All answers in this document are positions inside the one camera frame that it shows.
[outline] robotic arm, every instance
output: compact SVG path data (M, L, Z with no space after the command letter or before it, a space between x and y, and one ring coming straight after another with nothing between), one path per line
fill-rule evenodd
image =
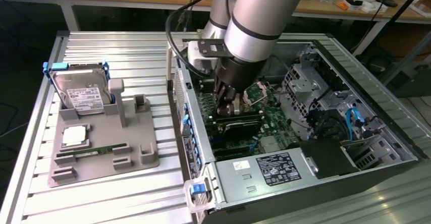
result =
M218 112L234 115L246 88L270 58L273 48L301 0L238 0L229 23L225 43L234 58L222 58L215 67ZM205 38L224 38L229 20L226 6L213 1Z

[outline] hard drive label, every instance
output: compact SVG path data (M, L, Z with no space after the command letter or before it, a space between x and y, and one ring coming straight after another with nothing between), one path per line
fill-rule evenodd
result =
M302 179L288 152L268 157L260 157L257 158L257 161L269 186L276 186Z
M67 93L77 111L103 108L103 101L98 87L69 89Z

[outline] table leg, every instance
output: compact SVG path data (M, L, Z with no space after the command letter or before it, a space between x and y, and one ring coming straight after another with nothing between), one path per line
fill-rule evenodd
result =
M79 21L75 16L74 5L67 4L67 3L62 3L61 6L62 6L63 16L66 19L69 30L70 31L79 31L81 25L79 25Z
M376 39L377 35L380 34L382 28L385 27L386 23L389 23L389 20L385 21L380 21L373 29L370 30L369 34L366 35L362 43L360 44L356 52L353 53L354 56L360 55L364 53L364 51L366 50L366 48L369 47L370 43L373 42L373 40Z

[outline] gray 3d-printed holder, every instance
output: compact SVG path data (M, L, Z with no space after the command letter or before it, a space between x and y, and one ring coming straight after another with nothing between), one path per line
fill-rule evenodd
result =
M79 116L62 109L54 140L50 187L159 166L155 126L146 95L122 100L125 84L111 79L110 92L117 102L105 105L105 114ZM63 148L65 129L86 126L86 144Z

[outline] green circuit board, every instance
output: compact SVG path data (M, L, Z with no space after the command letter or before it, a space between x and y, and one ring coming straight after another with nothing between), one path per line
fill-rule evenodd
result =
M244 137L240 134L240 136L225 138L221 133L228 124L215 122L218 115L214 93L197 93L207 135L218 161L286 150L290 144L300 140L282 109L276 105L278 98L272 87L264 87L262 83L254 84L246 90L245 95L248 95L245 113L261 115L261 128L250 136Z

